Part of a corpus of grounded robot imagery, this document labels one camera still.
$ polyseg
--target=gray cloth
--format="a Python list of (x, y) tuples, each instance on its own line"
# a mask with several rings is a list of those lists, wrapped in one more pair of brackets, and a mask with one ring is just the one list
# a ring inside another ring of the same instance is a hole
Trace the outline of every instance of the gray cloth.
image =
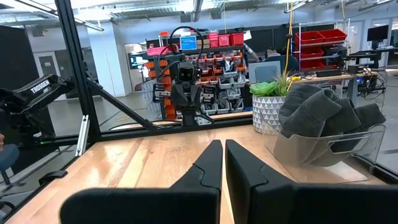
[[(332, 166), (350, 155), (361, 140), (337, 136), (367, 131), (385, 122), (376, 104), (354, 108), (349, 98), (339, 99), (332, 90), (294, 85), (279, 111), (282, 130), (274, 148), (275, 157), (289, 164)], [(327, 140), (318, 139), (324, 136)]]

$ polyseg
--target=ceiling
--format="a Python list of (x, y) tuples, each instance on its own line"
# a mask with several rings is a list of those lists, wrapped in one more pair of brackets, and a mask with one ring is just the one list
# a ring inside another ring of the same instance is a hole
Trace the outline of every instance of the ceiling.
[[(200, 0), (71, 0), (75, 17), (84, 21), (118, 22), (126, 19), (150, 20), (153, 17), (179, 16), (191, 14), (194, 1)], [(202, 12), (232, 10), (255, 11), (261, 7), (284, 10), (289, 0), (203, 0)], [(6, 26), (54, 26), (58, 18), (37, 9), (15, 2), (2, 0), (0, 4), (0, 24)], [(54, 0), (35, 0), (51, 8), (56, 8)], [(338, 4), (339, 0), (314, 0), (304, 7)]]

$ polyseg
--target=blue sign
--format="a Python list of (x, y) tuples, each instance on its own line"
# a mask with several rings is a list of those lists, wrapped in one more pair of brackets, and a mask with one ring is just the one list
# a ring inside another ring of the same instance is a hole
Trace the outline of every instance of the blue sign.
[(188, 36), (180, 37), (181, 50), (196, 50), (197, 48), (197, 37)]

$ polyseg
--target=gray floor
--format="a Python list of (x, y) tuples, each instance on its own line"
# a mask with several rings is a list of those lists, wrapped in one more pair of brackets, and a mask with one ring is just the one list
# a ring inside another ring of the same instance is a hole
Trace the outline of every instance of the gray floor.
[[(396, 133), (398, 133), (398, 104), (396, 103), (398, 99), (398, 77), (388, 76), (387, 85), (388, 87), (385, 95), (380, 95), (373, 100), (365, 100), (362, 97), (358, 97), (357, 106), (377, 103), (383, 114), (385, 114), (387, 119), (385, 125), (387, 129), (377, 161), (398, 173), (398, 163), (396, 162), (398, 161), (398, 140), (396, 139)], [(374, 98), (377, 95), (378, 93), (373, 93), (367, 98)], [(128, 105), (128, 107), (146, 119), (155, 120), (159, 118), (158, 114), (147, 109), (147, 102), (142, 93), (133, 93), (126, 97), (118, 98), (118, 100)], [(94, 97), (94, 102), (102, 131), (109, 130), (121, 124), (134, 122), (134, 120), (120, 112), (106, 100), (100, 97)], [(49, 105), (49, 111), (57, 136), (78, 134), (82, 117), (78, 100), (55, 101)], [(23, 172), (14, 175), (11, 181), (21, 180), (25, 177), (22, 182), (26, 184), (23, 187), (14, 187), (8, 190), (6, 194), (11, 195), (9, 200), (13, 200), (14, 203), (22, 200), (22, 198), (27, 195), (26, 192), (31, 192), (39, 186), (38, 180), (43, 175), (61, 169), (61, 167), (68, 164), (74, 158), (75, 146), (62, 147), (61, 150), (61, 152), (55, 151), (51, 153)], [(33, 174), (26, 177), (27, 174), (33, 170)], [(4, 183), (0, 184), (0, 190), (5, 187)]]

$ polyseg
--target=potted plant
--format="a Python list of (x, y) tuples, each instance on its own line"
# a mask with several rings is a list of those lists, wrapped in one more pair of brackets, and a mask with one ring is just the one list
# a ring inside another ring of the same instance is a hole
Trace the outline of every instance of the potted plant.
[(264, 120), (277, 131), (280, 131), (278, 113), (285, 102), (290, 81), (288, 73), (276, 78), (274, 82), (257, 83), (250, 86), (253, 94), (253, 126), (254, 130), (262, 133), (261, 115)]

